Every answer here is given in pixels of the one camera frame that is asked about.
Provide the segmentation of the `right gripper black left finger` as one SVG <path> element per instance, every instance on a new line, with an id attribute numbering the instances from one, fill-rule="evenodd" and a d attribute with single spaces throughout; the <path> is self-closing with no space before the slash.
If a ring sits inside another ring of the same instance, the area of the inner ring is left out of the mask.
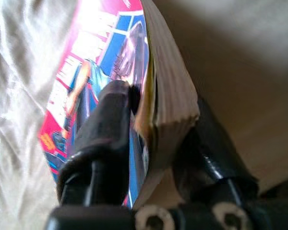
<path id="1" fill-rule="evenodd" d="M 79 129 L 59 171 L 61 205 L 122 205 L 129 188 L 130 86 L 110 82 Z"/>

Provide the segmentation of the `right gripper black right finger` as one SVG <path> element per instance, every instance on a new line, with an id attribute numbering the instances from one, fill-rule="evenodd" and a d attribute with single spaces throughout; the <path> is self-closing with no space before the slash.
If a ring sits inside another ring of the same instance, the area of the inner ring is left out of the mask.
<path id="1" fill-rule="evenodd" d="M 198 99 L 200 117 L 173 163 L 175 187 L 186 202 L 244 204 L 255 199 L 258 181 L 247 169 L 208 103 Z"/>

